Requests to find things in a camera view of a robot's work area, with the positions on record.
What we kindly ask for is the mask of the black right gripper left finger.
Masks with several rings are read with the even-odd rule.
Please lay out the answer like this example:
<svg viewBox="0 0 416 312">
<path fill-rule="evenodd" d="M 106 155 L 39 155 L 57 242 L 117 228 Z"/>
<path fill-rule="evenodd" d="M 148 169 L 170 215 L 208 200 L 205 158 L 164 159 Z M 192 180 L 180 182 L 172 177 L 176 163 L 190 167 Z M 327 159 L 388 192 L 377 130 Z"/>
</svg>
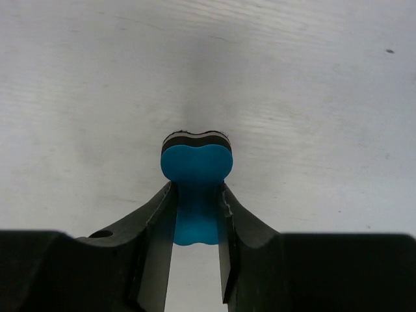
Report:
<svg viewBox="0 0 416 312">
<path fill-rule="evenodd" d="M 119 221 L 74 238 L 1 232 L 2 311 L 163 311 L 177 212 L 166 184 Z"/>
</svg>

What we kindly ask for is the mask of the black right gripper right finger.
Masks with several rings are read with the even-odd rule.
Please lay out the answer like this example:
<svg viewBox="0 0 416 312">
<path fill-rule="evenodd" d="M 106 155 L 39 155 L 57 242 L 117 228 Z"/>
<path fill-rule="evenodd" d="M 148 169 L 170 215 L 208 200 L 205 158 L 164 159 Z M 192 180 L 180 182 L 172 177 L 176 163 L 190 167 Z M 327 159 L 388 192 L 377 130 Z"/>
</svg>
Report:
<svg viewBox="0 0 416 312">
<path fill-rule="evenodd" d="M 279 233 L 217 194 L 222 299 L 230 311 L 414 311 L 415 239 Z"/>
</svg>

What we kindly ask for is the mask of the blue bone-shaped whiteboard eraser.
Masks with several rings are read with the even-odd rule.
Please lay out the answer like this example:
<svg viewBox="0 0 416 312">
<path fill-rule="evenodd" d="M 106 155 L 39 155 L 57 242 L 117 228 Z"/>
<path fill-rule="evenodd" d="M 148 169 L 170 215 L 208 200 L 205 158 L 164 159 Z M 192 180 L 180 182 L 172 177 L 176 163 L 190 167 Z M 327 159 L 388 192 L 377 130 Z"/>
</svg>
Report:
<svg viewBox="0 0 416 312">
<path fill-rule="evenodd" d="M 229 138 L 220 131 L 175 131 L 162 143 L 161 170 L 176 184 L 174 243 L 218 244 L 218 188 L 233 168 Z"/>
</svg>

